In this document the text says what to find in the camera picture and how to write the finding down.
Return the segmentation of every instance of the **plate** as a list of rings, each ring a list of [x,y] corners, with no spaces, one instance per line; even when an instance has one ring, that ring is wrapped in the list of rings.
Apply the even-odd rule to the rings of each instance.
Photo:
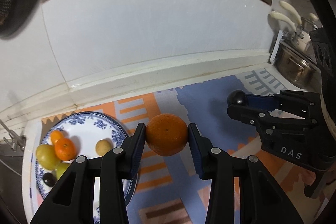
[[[42,139],[41,144],[51,144],[50,134],[54,130],[65,131],[65,136],[73,141],[78,155],[84,155],[88,159],[99,157],[95,151],[95,144],[102,139],[113,142],[113,148],[121,146],[128,136],[122,126],[113,118],[99,112],[86,111],[72,114],[55,124]],[[42,198],[45,199],[51,187],[44,184],[42,176],[49,170],[43,168],[37,161],[35,163],[36,185]],[[94,222],[99,223],[99,182],[94,184]],[[125,204],[128,205],[135,191],[137,175],[132,180],[123,180]]]

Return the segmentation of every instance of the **metal faucet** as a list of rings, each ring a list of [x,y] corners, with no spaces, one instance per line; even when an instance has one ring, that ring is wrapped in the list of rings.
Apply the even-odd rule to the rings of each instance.
[[[9,129],[1,119],[0,124],[5,130],[7,130],[9,136],[12,139],[12,142],[9,142],[5,137],[3,137],[3,140],[11,147],[12,150],[16,151],[17,146],[19,146],[20,149],[24,151],[26,146],[26,136],[19,136],[18,134],[16,134],[16,132]]]

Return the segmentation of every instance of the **wall baseboard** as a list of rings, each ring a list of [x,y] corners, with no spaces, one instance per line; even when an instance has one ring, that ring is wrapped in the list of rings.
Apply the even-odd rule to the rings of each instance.
[[[3,110],[0,118],[22,133],[33,119],[268,67],[268,58],[268,50],[231,50],[128,65],[45,90]]]

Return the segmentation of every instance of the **tangerine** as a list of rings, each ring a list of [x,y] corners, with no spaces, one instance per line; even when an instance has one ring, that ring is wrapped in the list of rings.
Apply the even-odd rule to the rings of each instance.
[[[71,140],[61,138],[55,143],[55,154],[60,160],[69,161],[76,157],[77,151]]]
[[[149,148],[158,155],[174,155],[179,153],[188,141],[187,125],[176,115],[157,115],[146,126],[146,141]]]
[[[52,145],[55,145],[55,143],[57,143],[57,141],[61,138],[64,138],[64,135],[61,131],[59,130],[54,130],[53,132],[51,132],[50,134],[50,140],[52,142]]]

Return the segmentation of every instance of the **patterned tablecloth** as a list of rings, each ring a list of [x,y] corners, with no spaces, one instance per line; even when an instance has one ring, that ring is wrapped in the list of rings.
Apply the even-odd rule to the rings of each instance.
[[[99,111],[108,114],[118,120],[130,135],[134,133],[139,122],[147,124],[152,117],[161,113],[175,114],[187,124],[194,122],[205,137],[229,154],[242,158],[248,155],[258,156],[294,203],[304,222],[312,223],[319,208],[326,204],[336,186],[329,186],[318,199],[306,198],[302,181],[305,171],[262,151],[255,128],[231,120],[226,114],[226,98],[235,89],[268,95],[287,88],[266,69],[260,69],[109,102],[76,112]],[[42,119],[39,139],[56,122],[71,113]],[[285,117],[286,113],[278,111],[277,115]],[[42,202],[36,188],[34,158],[32,154],[29,197],[33,213]],[[239,190],[237,182],[235,180],[236,192]],[[127,206],[129,222],[203,224],[208,208],[210,184],[211,181],[202,181],[195,173],[188,145],[179,154],[171,157],[161,157],[145,145],[136,192]],[[239,207],[237,194],[235,223],[239,223]]]

